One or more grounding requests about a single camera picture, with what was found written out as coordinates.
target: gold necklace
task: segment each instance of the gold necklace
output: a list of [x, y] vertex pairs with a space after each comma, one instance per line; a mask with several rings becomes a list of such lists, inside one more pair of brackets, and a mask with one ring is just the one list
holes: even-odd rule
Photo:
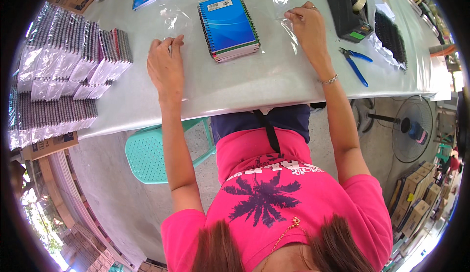
[[292, 228], [294, 228], [294, 227], [300, 227], [300, 228], [302, 229], [302, 231], [303, 231], [305, 234], [307, 233], [307, 232], [302, 228], [302, 226], [299, 225], [299, 224], [300, 224], [300, 219], [299, 219], [299, 218], [293, 216], [293, 217], [292, 217], [292, 222], [293, 222], [293, 224], [292, 224], [291, 226], [289, 226], [289, 227], [286, 229], [286, 231], [284, 231], [283, 234], [281, 234], [281, 236], [280, 236], [279, 239], [277, 240], [276, 244], [273, 246], [273, 249], [271, 250], [271, 253], [269, 253], [269, 255], [267, 256], [266, 261], [265, 261], [265, 263], [264, 263], [264, 265], [263, 265], [263, 268], [261, 269], [260, 272], [263, 272], [264, 268], [266, 268], [266, 264], [267, 264], [267, 261], [269, 260], [269, 257], [271, 257], [271, 255], [273, 254], [273, 252], [274, 252], [274, 250], [276, 249], [276, 246], [277, 246], [277, 244], [279, 243], [279, 241], [286, 235], [286, 233], [287, 233], [290, 229], [292, 229]]

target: black strap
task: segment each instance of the black strap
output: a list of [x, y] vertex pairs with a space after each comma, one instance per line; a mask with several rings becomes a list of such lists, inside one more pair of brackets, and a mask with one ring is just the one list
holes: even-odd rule
[[269, 145], [273, 148], [274, 152], [280, 154], [281, 147], [279, 146], [279, 141], [277, 140], [274, 127], [269, 123], [269, 121], [267, 121], [266, 116], [264, 116], [260, 110], [253, 110], [253, 113], [255, 113], [255, 116], [258, 118], [258, 121], [261, 123], [261, 125], [266, 128]]

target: woman's left hand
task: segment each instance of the woman's left hand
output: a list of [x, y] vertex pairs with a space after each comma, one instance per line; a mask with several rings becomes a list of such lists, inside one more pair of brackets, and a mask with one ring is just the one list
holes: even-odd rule
[[147, 57], [147, 72], [158, 91], [160, 105], [180, 104], [183, 96], [183, 59], [179, 48], [184, 35], [153, 40]]

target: wire cutters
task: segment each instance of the wire cutters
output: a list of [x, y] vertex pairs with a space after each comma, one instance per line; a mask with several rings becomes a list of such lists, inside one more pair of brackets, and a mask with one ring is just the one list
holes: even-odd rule
[[362, 82], [362, 84], [365, 85], [366, 87], [369, 87], [369, 84], [367, 83], [367, 81], [362, 76], [361, 72], [359, 71], [359, 68], [357, 68], [354, 61], [351, 59], [351, 56], [356, 57], [356, 58], [361, 58], [361, 59], [366, 60], [367, 62], [371, 62], [371, 63], [373, 62], [373, 60], [370, 59], [369, 57], [367, 57], [364, 54], [361, 54], [361, 53], [358, 53], [358, 52], [353, 52], [351, 50], [346, 50], [346, 49], [343, 49], [341, 47], [340, 47], [340, 49], [341, 50], [339, 50], [339, 51], [343, 53], [344, 57], [349, 62], [349, 65], [352, 67], [352, 69], [356, 73], [357, 77]]

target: fan grille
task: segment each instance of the fan grille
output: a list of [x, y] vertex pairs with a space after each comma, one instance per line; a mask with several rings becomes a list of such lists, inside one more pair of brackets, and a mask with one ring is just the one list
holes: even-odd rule
[[426, 142], [421, 145], [410, 138], [408, 133], [401, 130], [401, 122], [393, 124], [392, 147], [395, 157], [403, 163], [412, 163], [418, 160], [429, 145], [432, 135], [433, 118], [429, 103], [420, 97], [410, 97], [403, 102], [397, 113], [397, 119], [403, 121], [409, 118], [411, 124], [418, 122], [426, 130], [428, 136]]

